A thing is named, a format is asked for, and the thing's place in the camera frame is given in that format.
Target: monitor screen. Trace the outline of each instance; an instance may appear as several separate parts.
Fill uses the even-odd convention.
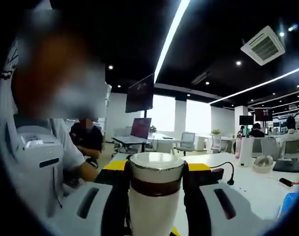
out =
[[[239,116],[239,125],[252,125],[253,116]]]
[[[153,108],[154,75],[149,75],[128,89],[125,112],[138,112]]]
[[[272,111],[270,109],[255,109],[256,121],[272,121]]]
[[[135,118],[133,121],[131,135],[147,139],[150,131],[151,118]]]

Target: black ceiling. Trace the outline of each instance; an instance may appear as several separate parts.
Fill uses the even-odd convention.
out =
[[[65,6],[64,1],[51,2],[54,7]],[[89,8],[88,12],[98,9],[95,24],[100,34],[96,35],[96,44],[102,48],[106,64],[114,67],[113,70],[106,70],[106,81],[113,86],[113,91],[126,92],[130,85],[154,72],[179,3],[180,0],[107,1],[102,5],[85,5]],[[288,32],[288,27],[293,24],[298,24],[297,30]],[[243,42],[250,40],[267,25],[276,34],[285,32],[280,39],[286,53],[260,66],[240,48]],[[242,62],[241,66],[236,66],[237,60]],[[224,97],[296,68],[299,68],[299,0],[258,0],[252,3],[244,0],[191,0],[157,83]],[[192,85],[191,81],[204,72],[206,79]],[[299,91],[297,85],[299,72],[213,105],[252,105]],[[156,92],[163,94],[166,91],[156,89]],[[168,91],[166,94],[180,96],[181,93]],[[298,100],[295,96],[282,100],[294,102]],[[190,99],[215,100],[194,94]]]

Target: potted plant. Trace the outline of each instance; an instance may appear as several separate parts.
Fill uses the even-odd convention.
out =
[[[155,127],[154,125],[151,125],[150,128],[149,128],[149,132],[150,132],[151,134],[156,133],[156,132],[157,132],[156,127]]]
[[[218,135],[218,134],[220,134],[220,130],[214,129],[214,130],[212,130],[211,134]]]

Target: white container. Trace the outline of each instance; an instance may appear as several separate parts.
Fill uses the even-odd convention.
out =
[[[133,236],[168,236],[178,207],[183,160],[168,153],[145,152],[130,161]]]
[[[239,166],[248,167],[251,163],[254,138],[242,138]]]

